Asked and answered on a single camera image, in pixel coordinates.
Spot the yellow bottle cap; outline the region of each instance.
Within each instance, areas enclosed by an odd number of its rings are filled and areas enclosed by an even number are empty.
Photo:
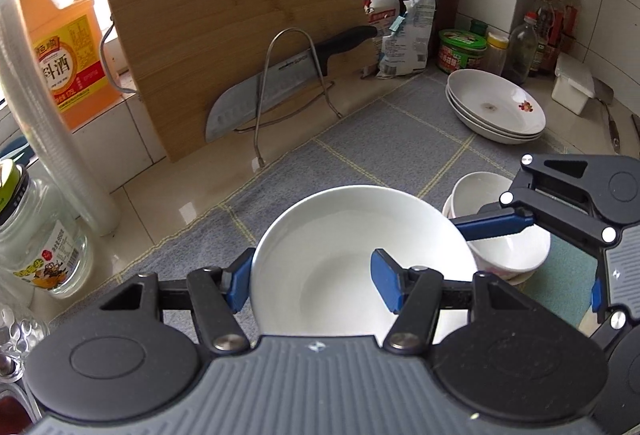
[[[506,49],[509,46],[509,38],[505,36],[498,36],[498,34],[494,34],[489,32],[486,37],[486,42],[489,43],[492,47],[496,47],[497,49]]]

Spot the yellow label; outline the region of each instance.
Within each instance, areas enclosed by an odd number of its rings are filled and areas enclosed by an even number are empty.
[[[107,84],[87,16],[33,44],[47,86],[65,111]]]

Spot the plastic packaging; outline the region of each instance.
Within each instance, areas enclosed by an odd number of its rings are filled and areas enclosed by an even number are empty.
[[[55,184],[32,179],[11,159],[3,160],[0,168],[20,178],[0,209],[0,267],[56,298],[71,296],[87,280],[93,264],[86,235]]]
[[[94,0],[20,0],[30,43],[69,129],[113,104],[119,93],[98,58],[102,33]]]
[[[575,115],[580,115],[587,101],[595,97],[593,77],[589,67],[561,53],[556,65],[556,76],[551,98]]]
[[[120,210],[85,164],[49,94],[19,0],[0,0],[0,82],[15,120],[53,182],[98,235],[112,232]]]
[[[535,25],[536,13],[527,12],[524,23],[514,28],[509,37],[509,48],[502,77],[517,85],[521,85],[527,80],[531,64],[538,50],[538,35]]]
[[[489,32],[486,37],[486,51],[480,69],[500,76],[507,59],[509,38]]]

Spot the jar lid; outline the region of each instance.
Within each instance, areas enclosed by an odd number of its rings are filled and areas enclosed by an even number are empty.
[[[494,34],[493,32],[489,32],[489,35],[486,37],[486,42],[489,43],[492,47],[496,47],[497,49],[506,49],[509,46],[509,38],[506,36],[500,36],[498,34]]]
[[[14,214],[14,211],[18,208],[18,205],[20,205],[20,202],[22,201],[22,198],[26,193],[27,188],[29,187],[30,178],[27,168],[20,166],[20,164],[14,165],[16,170],[18,171],[19,180],[17,186],[15,187],[14,193],[12,193],[4,208],[0,210],[0,225],[4,224],[4,222],[6,222],[12,214]]]
[[[20,170],[14,161],[12,159],[0,161],[0,211],[11,200],[18,182],[20,182]]]
[[[486,49],[486,39],[466,30],[445,29],[440,31],[439,36],[443,43],[453,47],[477,52]]]

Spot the white plate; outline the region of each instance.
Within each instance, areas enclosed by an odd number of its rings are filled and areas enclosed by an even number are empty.
[[[453,187],[450,214],[453,217],[475,214],[485,204],[497,202],[510,186],[511,181],[502,175],[469,173]],[[543,264],[551,247],[551,235],[531,225],[515,235],[474,240],[468,245],[479,258],[478,267],[484,261],[498,271],[524,273],[535,271]]]
[[[522,88],[484,70],[457,70],[447,78],[456,102],[478,119],[509,133],[534,135],[545,129],[545,112]]]
[[[500,144],[525,144],[526,142],[531,142],[532,140],[537,139],[536,136],[532,137],[531,139],[514,139],[513,137],[507,137],[506,135],[501,135],[486,128],[482,128],[478,124],[471,121],[471,119],[463,115],[463,113],[455,107],[448,95],[447,100],[449,101],[451,108],[453,108],[453,111],[456,113],[456,116],[467,126],[467,128],[475,131],[478,135],[481,135],[484,138],[487,138],[494,142],[499,142]]]
[[[445,89],[445,92],[447,94],[447,99],[449,100],[449,104],[453,107],[456,108],[456,110],[458,110],[462,115],[464,115],[466,118],[468,118],[471,122],[476,123],[476,125],[478,125],[480,128],[484,128],[485,130],[491,131],[493,133],[496,133],[498,135],[503,135],[504,137],[509,137],[512,139],[518,139],[518,140],[524,140],[524,141],[530,141],[530,140],[535,140],[538,137],[540,137],[543,132],[541,131],[540,133],[537,133],[535,135],[520,135],[517,133],[509,133],[507,131],[502,131],[500,129],[495,128],[494,126],[486,123],[483,120],[478,119],[476,116],[472,115],[471,113],[469,113],[468,111],[465,110],[464,107],[460,106],[460,104],[457,102],[456,98],[453,96],[453,94],[451,94],[449,87],[447,87]]]
[[[457,228],[415,196],[377,186],[345,186],[301,200],[271,224],[254,254],[251,303],[258,328],[283,336],[375,335],[397,316],[370,276],[374,249],[402,267],[426,265],[470,281],[474,257]],[[442,311],[435,341],[466,324]]]

